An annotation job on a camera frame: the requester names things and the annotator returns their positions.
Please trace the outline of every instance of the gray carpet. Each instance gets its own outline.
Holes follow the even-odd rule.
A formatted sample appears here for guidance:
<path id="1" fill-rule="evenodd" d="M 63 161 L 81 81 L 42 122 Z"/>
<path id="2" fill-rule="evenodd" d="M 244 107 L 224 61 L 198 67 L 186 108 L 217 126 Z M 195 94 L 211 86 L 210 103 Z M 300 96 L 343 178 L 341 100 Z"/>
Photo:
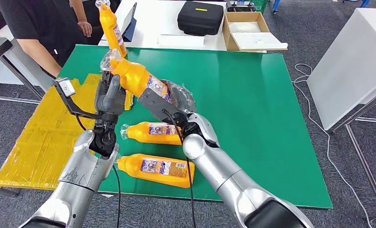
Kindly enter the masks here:
<path id="1" fill-rule="evenodd" d="M 282 53 L 292 78 L 301 76 L 294 70 L 296 63 L 316 66 L 354 8 L 360 4 L 343 4 L 331 0 L 282 0 L 279 12 L 273 15 L 271 3 L 268 3 L 264 17 L 271 32 L 280 41 L 289 43 L 289 50 Z M 376 0 L 372 0 L 369 7 L 376 7 Z M 306 84 L 303 83 L 300 87 L 310 97 Z M 11 95 L 11 92 L 19 92 L 21 98 L 33 98 L 23 86 L 0 85 L 0 95 Z M 307 102 L 298 91 L 296 93 L 334 207 L 333 210 L 304 209 L 304 213 L 318 228 L 366 228 L 364 212 L 327 159 L 326 135 L 307 119 Z M 0 167 L 35 107 L 33 104 L 0 101 Z M 376 107 L 367 115 L 376 117 Z M 312 107 L 312 117 L 318 120 L 315 107 Z M 357 122 L 352 124 L 352 128 L 376 176 L 376 123 Z M 376 216 L 376 198 L 344 129 L 332 135 L 330 146 L 331 159 L 354 186 L 369 216 Z M 20 190 L 19 197 L 14 199 L 0 196 L 0 227 L 17 227 L 49 195 L 48 191 Z M 116 197 L 95 195 L 84 227 L 115 227 L 116 208 Z M 121 208 L 123 228 L 191 227 L 187 201 L 122 197 Z M 198 228 L 236 227 L 232 216 L 222 203 L 196 202 L 195 212 Z"/>

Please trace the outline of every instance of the yellow bottle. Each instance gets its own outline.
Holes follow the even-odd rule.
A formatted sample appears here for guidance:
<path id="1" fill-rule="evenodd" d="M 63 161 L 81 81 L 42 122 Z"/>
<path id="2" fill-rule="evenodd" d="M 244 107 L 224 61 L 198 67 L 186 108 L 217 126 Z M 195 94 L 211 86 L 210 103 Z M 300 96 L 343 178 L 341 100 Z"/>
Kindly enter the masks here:
<path id="1" fill-rule="evenodd" d="M 181 145 L 175 126 L 167 123 L 142 122 L 133 126 L 124 124 L 121 127 L 121 137 L 135 139 L 141 143 Z"/>
<path id="2" fill-rule="evenodd" d="M 189 188 L 188 166 L 184 160 L 137 153 L 131 156 L 122 156 L 117 160 L 117 163 L 119 170 L 132 177 Z M 189 162 L 189 168 L 191 180 L 193 180 L 194 163 Z"/>
<path id="3" fill-rule="evenodd" d="M 170 102 L 170 91 L 166 84 L 149 73 L 145 66 L 121 58 L 116 49 L 105 54 L 100 63 L 100 69 L 109 70 L 114 75 L 118 74 L 121 86 L 136 97 L 140 97 L 146 88 L 150 88 Z"/>
<path id="4" fill-rule="evenodd" d="M 110 9 L 110 0 L 97 0 L 96 7 L 100 12 L 100 23 L 107 38 L 108 46 L 110 49 L 117 49 L 122 57 L 125 57 L 127 50 L 117 25 L 117 17 Z"/>

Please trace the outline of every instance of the cardboard box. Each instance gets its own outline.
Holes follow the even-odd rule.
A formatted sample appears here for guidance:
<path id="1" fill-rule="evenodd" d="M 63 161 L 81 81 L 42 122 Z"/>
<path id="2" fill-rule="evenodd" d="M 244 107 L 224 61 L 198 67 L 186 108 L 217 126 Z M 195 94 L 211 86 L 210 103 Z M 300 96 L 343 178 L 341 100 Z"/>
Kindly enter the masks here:
<path id="1" fill-rule="evenodd" d="M 255 30 L 231 31 L 233 22 L 248 22 L 247 25 L 252 25 Z M 223 36 L 228 51 L 287 50 L 287 43 L 281 43 L 270 33 L 260 12 L 226 12 Z"/>

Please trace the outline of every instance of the person's hand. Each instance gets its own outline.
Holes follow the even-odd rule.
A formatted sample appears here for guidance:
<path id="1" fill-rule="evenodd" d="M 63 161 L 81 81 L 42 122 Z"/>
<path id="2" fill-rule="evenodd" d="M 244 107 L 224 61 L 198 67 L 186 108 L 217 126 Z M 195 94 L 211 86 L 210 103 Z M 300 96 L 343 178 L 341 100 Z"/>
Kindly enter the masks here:
<path id="1" fill-rule="evenodd" d="M 81 20 L 77 23 L 77 25 L 79 26 L 85 37 L 91 37 L 93 28 L 89 22 L 87 22 L 86 20 Z"/>

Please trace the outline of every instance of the blue object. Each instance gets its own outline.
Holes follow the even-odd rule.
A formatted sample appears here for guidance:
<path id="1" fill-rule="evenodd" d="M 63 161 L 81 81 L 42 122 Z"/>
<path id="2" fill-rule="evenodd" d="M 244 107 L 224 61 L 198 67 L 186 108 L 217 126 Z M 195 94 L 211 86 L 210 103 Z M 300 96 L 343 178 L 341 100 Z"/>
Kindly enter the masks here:
<path id="1" fill-rule="evenodd" d="M 280 3 L 280 0 L 275 0 L 275 2 L 273 3 L 273 7 L 272 7 L 273 14 L 275 14 L 277 12 L 277 7 L 278 7 L 279 3 Z"/>
<path id="2" fill-rule="evenodd" d="M 122 38 L 124 42 L 132 42 L 133 32 L 135 31 L 136 26 L 136 19 L 132 18 L 131 22 L 129 23 L 129 26 L 122 34 Z"/>
<path id="3" fill-rule="evenodd" d="M 133 32 L 135 31 L 136 19 L 133 18 L 136 10 L 135 3 L 132 9 L 129 11 L 128 15 L 125 18 L 124 24 L 122 25 L 122 39 L 124 42 L 132 42 Z"/>
<path id="4" fill-rule="evenodd" d="M 364 8 L 367 6 L 367 4 L 370 2 L 370 0 L 363 0 L 363 3 L 361 4 L 361 8 Z"/>

